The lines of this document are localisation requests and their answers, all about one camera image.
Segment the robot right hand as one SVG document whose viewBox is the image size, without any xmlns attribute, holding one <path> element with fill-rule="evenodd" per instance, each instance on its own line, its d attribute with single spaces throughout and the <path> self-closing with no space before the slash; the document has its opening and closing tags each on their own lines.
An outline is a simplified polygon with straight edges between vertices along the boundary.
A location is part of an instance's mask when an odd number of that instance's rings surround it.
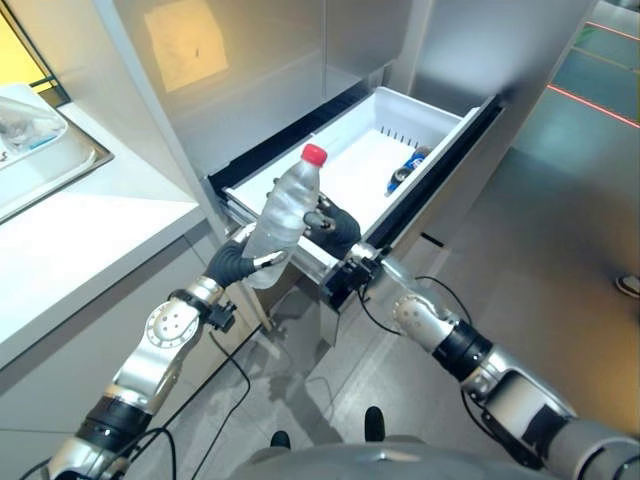
<svg viewBox="0 0 640 480">
<path fill-rule="evenodd" d="M 361 240 L 356 219 L 323 193 L 315 209 L 304 214 L 303 221 L 304 237 L 338 260 Z"/>
</svg>

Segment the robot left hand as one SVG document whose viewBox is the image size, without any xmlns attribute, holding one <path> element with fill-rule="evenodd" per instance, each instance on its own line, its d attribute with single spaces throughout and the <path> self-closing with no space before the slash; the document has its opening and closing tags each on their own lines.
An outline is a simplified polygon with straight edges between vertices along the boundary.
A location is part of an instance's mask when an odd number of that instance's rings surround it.
<svg viewBox="0 0 640 480">
<path fill-rule="evenodd" d="M 282 263 L 287 256 L 284 250 L 277 250 L 255 258 L 243 257 L 244 248 L 255 227 L 256 223 L 252 222 L 237 230 L 216 251 L 203 275 L 226 289 L 257 271 Z"/>
</svg>

